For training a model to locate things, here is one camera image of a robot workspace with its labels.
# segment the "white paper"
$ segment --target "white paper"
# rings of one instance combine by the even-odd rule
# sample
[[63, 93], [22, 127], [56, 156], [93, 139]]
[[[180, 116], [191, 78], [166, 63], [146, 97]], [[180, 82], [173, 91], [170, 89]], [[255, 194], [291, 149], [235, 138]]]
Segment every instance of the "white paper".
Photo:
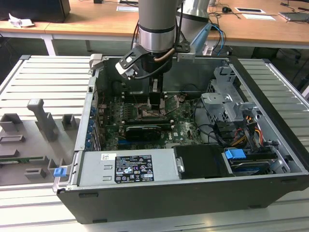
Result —
[[268, 15], [254, 15], [254, 14], [242, 14], [246, 19], [260, 19], [260, 20], [275, 20], [273, 17]]
[[117, 6], [116, 11], [124, 11], [124, 12], [138, 12], [138, 7], [130, 7], [130, 6]]
[[34, 23], [30, 19], [20, 19], [12, 16], [9, 14], [9, 22], [17, 28], [22, 28], [22, 27], [31, 27], [34, 26]]
[[102, 153], [101, 160], [115, 160], [117, 153]]

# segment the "sticker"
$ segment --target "sticker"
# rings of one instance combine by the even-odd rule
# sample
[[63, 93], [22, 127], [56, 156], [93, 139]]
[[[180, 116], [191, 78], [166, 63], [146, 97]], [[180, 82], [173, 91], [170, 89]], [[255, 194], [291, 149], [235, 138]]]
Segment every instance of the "sticker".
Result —
[[18, 161], [2, 161], [0, 164], [13, 164], [13, 163], [18, 163]]
[[101, 160], [115, 160], [117, 153], [102, 153]]
[[117, 184], [154, 181], [151, 155], [115, 156], [114, 159]]

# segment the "yellow wire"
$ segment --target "yellow wire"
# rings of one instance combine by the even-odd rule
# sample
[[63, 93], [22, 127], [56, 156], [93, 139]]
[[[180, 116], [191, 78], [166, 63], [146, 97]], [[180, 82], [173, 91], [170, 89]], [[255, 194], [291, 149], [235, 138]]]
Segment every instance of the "yellow wire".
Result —
[[261, 132], [259, 130], [254, 130], [254, 131], [256, 131], [259, 134], [259, 142], [261, 143], [261, 141], [262, 141]]
[[234, 143], [232, 144], [232, 146], [235, 146], [235, 145], [241, 143], [241, 142], [244, 141], [246, 138], [247, 138], [246, 135], [242, 136], [242, 138], [240, 138], [239, 140], [237, 140], [236, 142], [234, 142]]

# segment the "wooden desk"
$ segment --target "wooden desk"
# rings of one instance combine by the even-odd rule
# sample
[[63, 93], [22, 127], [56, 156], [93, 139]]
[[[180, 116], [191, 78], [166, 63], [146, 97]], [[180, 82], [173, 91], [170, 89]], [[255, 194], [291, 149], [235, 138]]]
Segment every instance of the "wooden desk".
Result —
[[8, 21], [0, 21], [0, 33], [20, 32], [20, 33], [45, 33], [48, 22], [36, 22], [34, 27], [15, 28]]
[[[274, 15], [291, 12], [291, 9], [280, 6], [281, 0], [221, 0], [220, 3], [228, 4], [235, 13], [235, 7], [260, 8], [266, 14]], [[308, 8], [309, 4], [290, 1], [290, 5], [298, 11], [298, 7]], [[94, 4], [92, 0], [70, 0], [71, 12], [65, 23], [36, 22], [35, 27], [17, 29], [8, 22], [0, 21], [0, 33], [5, 37], [44, 39], [49, 55], [57, 55], [54, 39], [131, 41], [138, 13], [117, 12], [117, 6], [116, 2]], [[212, 11], [221, 13], [222, 6], [210, 7], [208, 12]], [[309, 49], [307, 23], [287, 23], [279, 15], [273, 16], [276, 21], [246, 19], [241, 14], [238, 16], [241, 19], [234, 14], [223, 14], [219, 19], [220, 27], [226, 33], [226, 45]], [[211, 20], [216, 23], [214, 16], [211, 16]], [[208, 41], [215, 43], [218, 38], [219, 33], [211, 31]]]
[[[233, 12], [238, 13], [235, 7], [261, 8], [266, 14], [277, 15], [278, 12], [291, 12], [292, 10], [280, 6], [281, 0], [221, 0], [221, 4], [228, 4]], [[51, 34], [82, 34], [104, 36], [131, 37], [138, 20], [138, 13], [117, 12], [117, 4], [106, 2], [93, 4], [91, 0], [80, 2], [70, 0], [71, 13], [63, 24], [50, 23], [45, 29]], [[297, 10], [298, 7], [308, 7], [304, 2], [290, 1], [290, 5]], [[222, 13], [222, 6], [209, 7], [208, 12]], [[267, 44], [298, 44], [309, 45], [309, 25], [287, 23], [278, 15], [273, 16], [276, 21], [246, 19], [241, 14], [238, 19], [234, 14], [221, 15], [219, 24], [226, 33], [227, 42], [239, 43], [267, 43]], [[212, 31], [209, 40], [217, 40], [218, 32]]]
[[49, 24], [46, 33], [132, 37], [139, 19], [137, 12], [116, 11], [116, 2], [94, 4], [92, 0], [70, 0], [70, 6], [65, 23]]
[[[221, 4], [228, 4], [234, 13], [239, 13], [235, 7], [262, 9], [265, 15], [277, 15], [279, 12], [291, 12], [288, 7], [281, 6], [284, 0], [221, 0]], [[298, 7], [309, 8], [308, 3], [290, 1], [290, 6], [298, 12]], [[218, 11], [222, 13], [222, 6], [209, 7], [208, 12]], [[238, 14], [224, 14], [219, 18], [220, 28], [226, 33], [227, 42], [230, 45], [246, 46], [255, 43], [255, 46], [288, 47], [290, 45], [309, 45], [309, 24], [286, 22], [280, 15], [272, 16], [276, 21], [246, 19]], [[214, 39], [217, 32], [211, 32], [209, 39]]]

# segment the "tabletop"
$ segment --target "tabletop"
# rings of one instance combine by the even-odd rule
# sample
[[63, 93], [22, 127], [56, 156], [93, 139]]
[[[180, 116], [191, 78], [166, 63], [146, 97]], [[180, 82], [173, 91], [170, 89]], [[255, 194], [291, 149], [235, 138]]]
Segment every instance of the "tabletop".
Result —
[[45, 33], [45, 29], [49, 22], [35, 22], [33, 27], [15, 28], [8, 21], [0, 21], [1, 32], [21, 32], [21, 33]]
[[[309, 44], [309, 24], [287, 22], [285, 18], [278, 15], [279, 12], [292, 12], [292, 9], [281, 6], [281, 2], [286, 0], [220, 0], [224, 6], [229, 6], [234, 13], [239, 13], [235, 7], [257, 8], [265, 11], [265, 15], [273, 15], [275, 21], [246, 19], [238, 14], [238, 19], [234, 14], [221, 15], [219, 18], [220, 28], [226, 33], [229, 41], [237, 42], [262, 42], [277, 44]], [[289, 1], [290, 7], [296, 12], [300, 11], [298, 7], [309, 8], [308, 3]], [[222, 13], [222, 6], [209, 7], [208, 12]]]
[[92, 0], [70, 0], [65, 23], [51, 23], [46, 33], [132, 36], [139, 19], [137, 12], [116, 11], [117, 0], [94, 4]]
[[[309, 25], [307, 23], [286, 22], [279, 12], [292, 12], [292, 9], [281, 6], [281, 0], [219, 0], [219, 3], [232, 8], [259, 8], [264, 10], [275, 21], [246, 19], [238, 14], [221, 14], [220, 28], [226, 33], [229, 42], [276, 43], [276, 44], [309, 44]], [[222, 13], [222, 5], [209, 7], [208, 12]], [[290, 6], [308, 8], [308, 3], [290, 1]], [[71, 12], [65, 23], [36, 22], [35, 27], [17, 29], [8, 22], [0, 21], [0, 32], [47, 33], [67, 35], [100, 35], [131, 37], [138, 20], [137, 12], [118, 12], [117, 0], [94, 4], [92, 0], [70, 0]], [[211, 31], [209, 40], [217, 40], [219, 33]]]

